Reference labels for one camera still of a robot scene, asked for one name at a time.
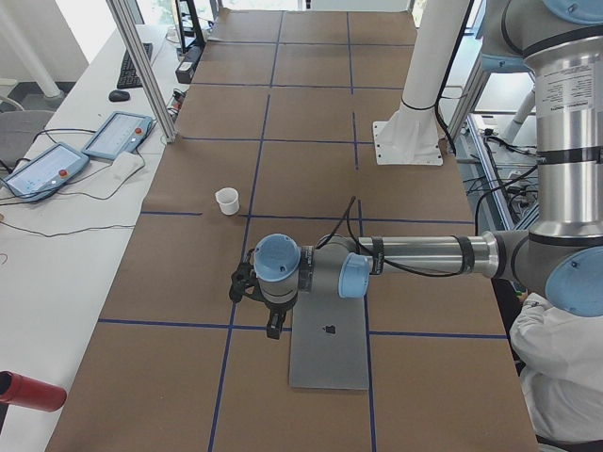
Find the keyboard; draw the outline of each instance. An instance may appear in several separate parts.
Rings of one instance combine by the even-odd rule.
[[[150,42],[145,42],[142,45],[144,45],[144,50],[150,60],[151,54],[153,53],[153,45]],[[130,54],[126,50],[123,54],[120,78],[118,78],[117,80],[117,89],[140,88],[141,86],[142,83],[140,82],[140,79],[136,74],[134,62],[132,61]]]

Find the blue joint cap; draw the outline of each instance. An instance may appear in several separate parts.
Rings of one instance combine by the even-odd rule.
[[[603,24],[601,0],[543,0],[548,9],[560,19],[581,25]]]
[[[561,262],[546,280],[546,299],[581,317],[603,315],[603,247],[582,250]]]
[[[370,262],[368,257],[351,252],[339,273],[339,297],[361,299],[367,294]]]
[[[300,248],[284,234],[264,237],[255,247],[253,266],[260,280],[277,283],[285,280],[300,264]]]

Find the white desk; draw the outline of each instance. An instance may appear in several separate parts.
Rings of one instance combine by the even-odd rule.
[[[164,39],[166,28],[143,25],[144,42],[152,42],[153,69],[166,102],[176,81],[174,47]],[[115,32],[77,82],[47,128],[96,130],[114,110],[153,116],[143,89],[131,89],[128,102],[112,104],[107,95],[115,88],[124,52]],[[54,135],[81,147],[90,136]],[[54,196],[36,205],[0,207],[5,221],[15,226],[53,234],[95,226],[133,225],[163,153],[162,132],[156,127],[139,148],[146,167],[107,201],[85,196]],[[52,142],[39,137],[28,157]],[[91,163],[79,177],[105,163]],[[106,196],[119,181],[105,169],[64,191]],[[9,196],[0,190],[0,198]],[[65,387],[72,385],[98,314],[105,302],[131,229],[91,231],[43,238],[0,224],[0,370],[10,370]],[[0,435],[0,450],[40,452],[55,428],[60,411],[47,413],[11,406]]]

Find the table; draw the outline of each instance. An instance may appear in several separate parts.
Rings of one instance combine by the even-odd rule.
[[[152,42],[152,63],[166,102],[176,81],[178,60],[165,40],[167,27],[141,25],[144,42]],[[82,74],[47,128],[97,129],[114,110],[153,116],[143,89],[131,89],[129,102],[112,104],[107,95],[115,88],[124,52],[115,32]],[[86,135],[54,135],[83,146]],[[29,150],[32,158],[52,142],[39,137]],[[114,197],[96,201],[84,196],[54,196],[35,205],[2,206],[9,224],[47,234],[91,226],[134,225],[163,153],[161,131],[156,127],[139,148],[146,166]],[[92,162],[76,178],[105,163]],[[119,181],[104,169],[71,186],[97,196],[109,194]],[[8,196],[5,189],[0,197]],[[0,252],[8,260],[0,266],[0,368],[48,381],[69,390],[98,314],[128,243],[131,229],[85,232],[42,238],[0,225]],[[0,435],[0,450],[39,452],[48,443],[60,412],[46,413],[10,407]]]
[[[375,162],[415,38],[403,13],[220,13],[49,452],[536,450],[479,275],[371,281],[368,391],[290,388],[290,321],[271,341],[265,307],[227,296],[260,238],[315,244],[352,194],[360,235],[471,234],[453,157]]]

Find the red cylinder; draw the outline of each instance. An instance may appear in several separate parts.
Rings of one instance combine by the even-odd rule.
[[[54,412],[66,398],[67,392],[58,386],[13,372],[0,372],[0,403]]]

